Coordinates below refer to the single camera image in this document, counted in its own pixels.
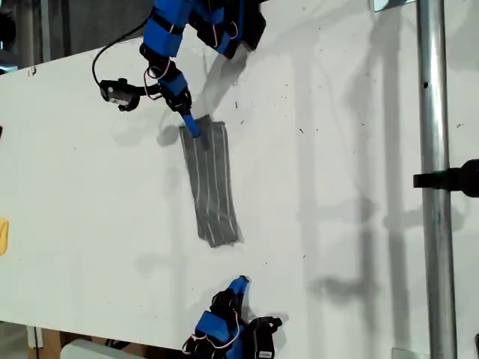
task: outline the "metal pole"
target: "metal pole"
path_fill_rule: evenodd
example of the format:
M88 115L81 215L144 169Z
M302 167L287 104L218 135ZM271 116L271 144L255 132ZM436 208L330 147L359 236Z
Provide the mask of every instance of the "metal pole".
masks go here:
M422 173L449 168L444 0L417 0ZM451 195L423 189L431 359L457 359Z
M40 0L40 16L42 24L42 60L43 62L49 62L52 60L49 0Z

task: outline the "gray cloth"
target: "gray cloth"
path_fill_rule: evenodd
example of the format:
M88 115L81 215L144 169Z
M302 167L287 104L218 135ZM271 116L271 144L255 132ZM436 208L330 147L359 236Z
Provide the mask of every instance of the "gray cloth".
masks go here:
M239 239L231 195L228 134L223 122L212 122L208 116L197 123L201 136L193 138L189 130L182 127L181 141L195 203L198 236L211 247L218 247Z

